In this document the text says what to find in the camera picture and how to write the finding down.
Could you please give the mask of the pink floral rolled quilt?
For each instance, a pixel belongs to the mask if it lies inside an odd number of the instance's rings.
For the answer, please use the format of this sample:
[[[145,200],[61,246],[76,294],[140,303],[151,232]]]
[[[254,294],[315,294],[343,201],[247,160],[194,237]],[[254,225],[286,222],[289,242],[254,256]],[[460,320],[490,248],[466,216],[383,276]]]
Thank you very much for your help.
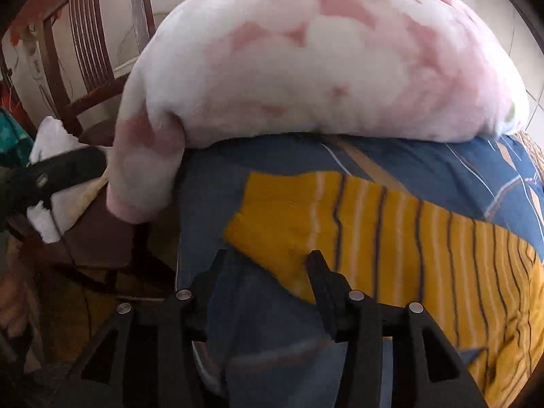
[[[461,0],[185,0],[124,85],[107,206],[141,223],[187,148],[298,132],[441,143],[519,132],[526,87]]]

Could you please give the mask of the blue plaid bed sheet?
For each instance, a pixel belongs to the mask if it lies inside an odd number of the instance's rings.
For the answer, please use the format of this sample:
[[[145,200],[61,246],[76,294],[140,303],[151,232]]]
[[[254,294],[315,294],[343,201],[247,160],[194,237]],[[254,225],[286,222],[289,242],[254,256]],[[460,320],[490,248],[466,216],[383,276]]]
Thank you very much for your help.
[[[208,307],[200,366],[234,407],[330,407],[346,349],[326,334],[315,302],[293,296],[225,242],[253,172],[333,171],[501,226],[543,267],[543,179],[524,146],[504,136],[461,144],[354,136],[272,135],[225,141],[184,160],[177,192],[178,284],[189,286],[226,249]]]

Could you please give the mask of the brown wooden chair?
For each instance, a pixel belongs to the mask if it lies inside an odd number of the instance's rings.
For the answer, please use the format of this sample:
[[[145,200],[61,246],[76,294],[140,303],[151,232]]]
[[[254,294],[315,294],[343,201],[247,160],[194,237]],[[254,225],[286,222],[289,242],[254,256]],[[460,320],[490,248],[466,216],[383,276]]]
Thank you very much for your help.
[[[70,34],[86,93],[73,100],[67,93],[61,59],[53,36],[53,25],[67,10]],[[84,144],[110,145],[114,121],[105,120],[88,129],[79,116],[119,96],[128,78],[127,71],[114,71],[103,25],[105,10],[100,0],[19,0],[8,24],[10,40],[23,41],[28,55],[38,53],[53,113],[66,130]]]

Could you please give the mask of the yellow striped knit sweater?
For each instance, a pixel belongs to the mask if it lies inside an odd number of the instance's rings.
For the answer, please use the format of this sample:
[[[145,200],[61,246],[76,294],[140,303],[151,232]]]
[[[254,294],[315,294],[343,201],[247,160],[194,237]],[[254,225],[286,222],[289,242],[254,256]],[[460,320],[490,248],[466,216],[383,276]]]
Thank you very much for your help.
[[[507,229],[333,171],[253,172],[225,242],[313,302],[312,251],[375,300],[417,301],[460,350],[491,407],[522,391],[543,354],[543,267]]]

